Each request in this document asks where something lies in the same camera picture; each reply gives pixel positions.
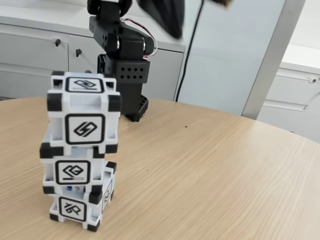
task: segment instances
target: wooden table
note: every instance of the wooden table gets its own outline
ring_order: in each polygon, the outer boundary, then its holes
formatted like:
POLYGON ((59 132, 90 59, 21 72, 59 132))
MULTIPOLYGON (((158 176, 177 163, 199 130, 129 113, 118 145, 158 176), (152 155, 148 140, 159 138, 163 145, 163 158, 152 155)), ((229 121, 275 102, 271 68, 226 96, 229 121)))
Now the wooden table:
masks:
POLYGON ((320 145, 217 110, 153 100, 122 117, 98 232, 49 219, 44 98, 0 102, 0 239, 320 240, 320 145))

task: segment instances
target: white cabinet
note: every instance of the white cabinet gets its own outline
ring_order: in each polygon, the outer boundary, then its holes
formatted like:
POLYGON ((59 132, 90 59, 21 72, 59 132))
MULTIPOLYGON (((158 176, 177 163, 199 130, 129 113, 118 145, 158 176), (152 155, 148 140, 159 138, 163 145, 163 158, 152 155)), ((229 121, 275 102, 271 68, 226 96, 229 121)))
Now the white cabinet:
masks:
POLYGON ((320 143, 320 75, 279 68, 257 120, 320 143))
POLYGON ((69 71, 74 73, 84 73, 90 70, 97 73, 98 55, 106 52, 100 45, 89 37, 69 35, 69 71), (77 49, 81 50, 81 54, 77 57, 77 49))
POLYGON ((39 69, 68 70, 68 44, 52 39, 0 34, 0 63, 39 69))
POLYGON ((46 96, 52 70, 0 63, 0 96, 27 98, 46 96))
POLYGON ((31 29, 32 34, 22 35, 21 28, 10 31, 8 26, 1 26, 0 30, 4 31, 0 32, 0 96, 45 96, 52 71, 68 71, 68 44, 61 41, 56 46, 54 32, 39 35, 38 30, 31 29))
MULTIPOLYGON (((97 72, 104 50, 91 37, 0 24, 0 97, 44 97, 52 71, 97 72), (61 43, 56 46, 55 40, 61 43)), ((159 49, 150 57, 148 98, 173 100, 184 54, 159 49)))

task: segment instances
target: cube stack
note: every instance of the cube stack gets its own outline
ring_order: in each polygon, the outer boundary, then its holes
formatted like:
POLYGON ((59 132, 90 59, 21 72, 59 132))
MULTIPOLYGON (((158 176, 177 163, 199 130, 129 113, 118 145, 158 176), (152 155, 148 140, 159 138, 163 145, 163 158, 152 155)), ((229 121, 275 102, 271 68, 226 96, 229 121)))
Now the cube stack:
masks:
POLYGON ((121 96, 112 75, 54 71, 47 94, 49 126, 40 147, 50 218, 96 232, 115 187, 121 96))

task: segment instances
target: drawer handle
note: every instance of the drawer handle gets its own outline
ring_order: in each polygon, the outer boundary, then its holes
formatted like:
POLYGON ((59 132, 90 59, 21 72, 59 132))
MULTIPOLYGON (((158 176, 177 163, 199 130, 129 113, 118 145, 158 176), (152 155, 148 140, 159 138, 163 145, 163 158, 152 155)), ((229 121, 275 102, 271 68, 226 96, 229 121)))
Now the drawer handle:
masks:
POLYGON ((75 55, 78 58, 80 55, 82 54, 82 50, 80 48, 78 48, 77 50, 75 50, 75 55))
POLYGON ((59 47, 60 44, 61 44, 61 40, 60 39, 55 40, 55 46, 56 47, 59 47))

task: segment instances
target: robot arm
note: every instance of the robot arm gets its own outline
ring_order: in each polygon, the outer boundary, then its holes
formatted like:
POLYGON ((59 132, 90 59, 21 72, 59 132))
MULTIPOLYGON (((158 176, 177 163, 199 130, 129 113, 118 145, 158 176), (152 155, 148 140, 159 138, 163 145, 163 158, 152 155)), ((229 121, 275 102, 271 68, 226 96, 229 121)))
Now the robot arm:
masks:
MULTIPOLYGON (((88 0, 88 12, 92 15, 98 15, 102 1, 88 0)), ((225 7, 231 2, 231 0, 211 1, 225 7)), ((118 2, 120 17, 123 17, 132 6, 133 0, 109 0, 109 2, 118 2)), ((172 37, 176 39, 182 37, 185 20, 185 0, 137 0, 137 3, 172 37)))

